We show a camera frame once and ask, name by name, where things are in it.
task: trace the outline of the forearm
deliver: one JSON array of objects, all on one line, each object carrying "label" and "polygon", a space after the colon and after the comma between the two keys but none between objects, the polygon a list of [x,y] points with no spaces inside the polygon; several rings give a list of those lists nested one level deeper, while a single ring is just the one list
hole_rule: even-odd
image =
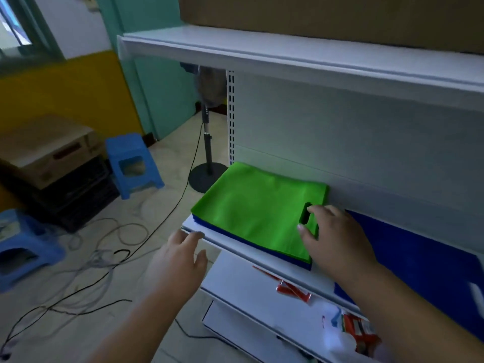
[{"label": "forearm", "polygon": [[162,293],[152,293],[139,303],[124,323],[108,336],[89,363],[149,363],[181,304]]},{"label": "forearm", "polygon": [[401,363],[484,361],[484,345],[381,265],[342,285]]}]

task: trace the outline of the teal door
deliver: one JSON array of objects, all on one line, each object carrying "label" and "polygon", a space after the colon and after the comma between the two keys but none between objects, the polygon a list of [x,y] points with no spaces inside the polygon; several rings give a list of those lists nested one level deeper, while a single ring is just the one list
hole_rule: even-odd
[{"label": "teal door", "polygon": [[[178,0],[97,1],[115,49],[117,35],[182,25]],[[121,65],[146,133],[162,139],[194,114],[194,76],[177,61],[150,56]]]}]

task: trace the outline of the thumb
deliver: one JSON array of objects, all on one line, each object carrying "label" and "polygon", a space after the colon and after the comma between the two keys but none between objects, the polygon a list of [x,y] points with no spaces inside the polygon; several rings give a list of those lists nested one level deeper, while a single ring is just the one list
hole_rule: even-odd
[{"label": "thumb", "polygon": [[197,255],[197,259],[195,260],[195,269],[197,269],[200,272],[200,274],[202,275],[202,278],[205,276],[205,273],[207,272],[208,263],[209,263],[209,259],[207,258],[207,251],[201,250]]},{"label": "thumb", "polygon": [[302,243],[306,247],[306,250],[311,254],[311,250],[314,248],[317,242],[314,236],[311,234],[308,228],[302,224],[298,224],[298,232],[302,239]]}]

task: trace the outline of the brown cardboard box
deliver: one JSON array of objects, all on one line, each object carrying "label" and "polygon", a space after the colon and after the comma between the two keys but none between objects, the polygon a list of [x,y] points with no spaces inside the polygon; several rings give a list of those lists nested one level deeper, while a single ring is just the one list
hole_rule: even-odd
[{"label": "brown cardboard box", "polygon": [[43,189],[103,149],[93,129],[65,118],[45,116],[0,135],[0,164]]},{"label": "brown cardboard box", "polygon": [[190,24],[484,54],[484,0],[178,0]]}]

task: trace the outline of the black round base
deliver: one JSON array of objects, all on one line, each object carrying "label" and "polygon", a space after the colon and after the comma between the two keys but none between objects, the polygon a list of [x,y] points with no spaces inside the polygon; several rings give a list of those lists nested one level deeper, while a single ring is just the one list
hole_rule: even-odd
[{"label": "black round base", "polygon": [[217,181],[227,170],[227,167],[221,163],[212,163],[212,174],[207,173],[207,163],[197,165],[192,169],[188,176],[188,183],[195,191],[206,193],[209,188]]}]

